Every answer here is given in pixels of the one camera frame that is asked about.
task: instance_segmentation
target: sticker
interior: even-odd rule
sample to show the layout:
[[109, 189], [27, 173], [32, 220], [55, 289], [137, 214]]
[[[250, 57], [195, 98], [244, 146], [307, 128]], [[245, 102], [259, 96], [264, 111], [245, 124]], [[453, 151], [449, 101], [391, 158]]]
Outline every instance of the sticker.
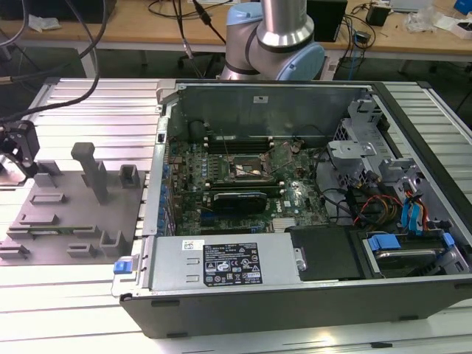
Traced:
[[201, 251], [204, 244], [205, 240], [183, 240], [182, 251]]
[[254, 96], [253, 103], [268, 103], [268, 96]]
[[206, 286], [263, 283], [257, 243], [230, 243], [203, 247]]

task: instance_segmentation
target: computer case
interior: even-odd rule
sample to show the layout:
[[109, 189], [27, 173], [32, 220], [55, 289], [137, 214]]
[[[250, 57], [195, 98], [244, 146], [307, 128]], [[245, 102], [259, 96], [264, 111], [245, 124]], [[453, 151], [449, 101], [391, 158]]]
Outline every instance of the computer case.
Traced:
[[[103, 3], [99, 0], [72, 0], [85, 22], [101, 24], [103, 19]], [[108, 16], [113, 12], [117, 0], [107, 0]], [[34, 16], [55, 17], [59, 21], [77, 21], [74, 13], [64, 0], [34, 0], [29, 2], [29, 13]], [[20, 20], [23, 18], [21, 0], [0, 1], [0, 17], [4, 20]]]
[[336, 42], [347, 0], [307, 0], [307, 14], [315, 23], [314, 40]]

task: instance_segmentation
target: black box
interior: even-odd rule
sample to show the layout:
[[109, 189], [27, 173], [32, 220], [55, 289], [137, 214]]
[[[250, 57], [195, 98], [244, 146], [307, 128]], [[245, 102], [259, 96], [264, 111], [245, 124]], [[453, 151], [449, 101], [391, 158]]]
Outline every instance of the black box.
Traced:
[[390, 6], [375, 6], [371, 5], [366, 16], [366, 22], [371, 26], [382, 27], [385, 24], [387, 16], [390, 14], [392, 8]]
[[[59, 21], [77, 21], [74, 13], [64, 0], [34, 0], [29, 2], [31, 15], [48, 18], [55, 17]], [[103, 19], [103, 3], [100, 0], [72, 0], [83, 20], [89, 24], [101, 24]], [[113, 12], [117, 0], [107, 0], [108, 16]], [[4, 20], [23, 19], [21, 0], [0, 1], [0, 17]]]
[[336, 42], [347, 0], [307, 0], [307, 14], [315, 23], [314, 40]]

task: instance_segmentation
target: white cable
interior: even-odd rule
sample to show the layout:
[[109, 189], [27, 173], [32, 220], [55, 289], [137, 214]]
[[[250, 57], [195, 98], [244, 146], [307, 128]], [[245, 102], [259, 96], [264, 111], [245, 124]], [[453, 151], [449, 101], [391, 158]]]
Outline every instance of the white cable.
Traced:
[[16, 33], [12, 38], [7, 39], [5, 42], [0, 44], [0, 48], [15, 43], [21, 37], [24, 30], [28, 27], [30, 16], [30, 12], [28, 10], [28, 0], [21, 0], [21, 4], [23, 5], [23, 24], [21, 25], [21, 28], [18, 33]]

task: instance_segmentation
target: motherboard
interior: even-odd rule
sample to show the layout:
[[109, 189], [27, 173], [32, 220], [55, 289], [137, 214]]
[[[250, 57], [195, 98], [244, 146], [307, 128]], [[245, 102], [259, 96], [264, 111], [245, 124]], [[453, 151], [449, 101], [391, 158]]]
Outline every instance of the motherboard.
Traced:
[[313, 179], [317, 149], [302, 146], [170, 142], [175, 234], [272, 233], [328, 223]]

